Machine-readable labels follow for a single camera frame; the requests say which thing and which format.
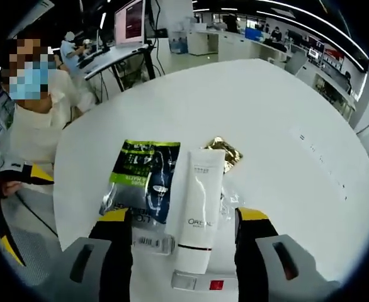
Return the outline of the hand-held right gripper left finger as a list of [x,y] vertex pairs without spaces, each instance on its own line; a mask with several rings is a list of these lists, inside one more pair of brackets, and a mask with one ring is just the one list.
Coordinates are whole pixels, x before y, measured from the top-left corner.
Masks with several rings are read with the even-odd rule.
[[109,211],[55,263],[54,301],[130,301],[132,265],[131,211]]

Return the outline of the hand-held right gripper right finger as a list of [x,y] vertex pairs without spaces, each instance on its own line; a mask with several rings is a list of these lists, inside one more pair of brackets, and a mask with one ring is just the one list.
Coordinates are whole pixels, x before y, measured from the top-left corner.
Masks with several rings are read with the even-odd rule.
[[339,288],[317,271],[314,257],[266,214],[236,208],[234,262],[239,301],[325,301]]

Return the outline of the person's left hand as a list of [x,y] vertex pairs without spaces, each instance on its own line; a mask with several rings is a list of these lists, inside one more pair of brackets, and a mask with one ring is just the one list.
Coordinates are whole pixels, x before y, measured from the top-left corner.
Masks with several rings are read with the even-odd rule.
[[2,182],[1,183],[1,198],[5,199],[15,192],[17,192],[19,189],[21,189],[22,183],[19,181],[8,181],[8,182]]

